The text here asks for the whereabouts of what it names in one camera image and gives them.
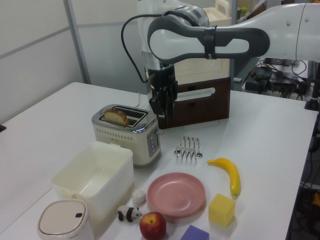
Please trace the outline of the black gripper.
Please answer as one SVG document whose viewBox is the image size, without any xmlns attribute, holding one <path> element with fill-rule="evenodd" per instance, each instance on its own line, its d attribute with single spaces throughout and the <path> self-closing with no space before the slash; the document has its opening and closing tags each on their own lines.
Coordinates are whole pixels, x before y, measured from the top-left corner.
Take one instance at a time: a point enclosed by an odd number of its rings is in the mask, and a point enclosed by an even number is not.
<svg viewBox="0 0 320 240">
<path fill-rule="evenodd" d="M 147 69 L 148 76 L 154 75 L 150 80 L 151 86 L 154 88 L 151 90 L 151 98 L 149 104 L 156 115 L 165 115 L 166 124 L 169 123 L 169 118 L 174 116 L 175 101 L 178 96 L 177 88 L 178 81 L 175 75 L 175 66 L 170 65 L 168 67 L 154 70 Z M 164 98 L 159 91 L 165 88 Z"/>
</svg>

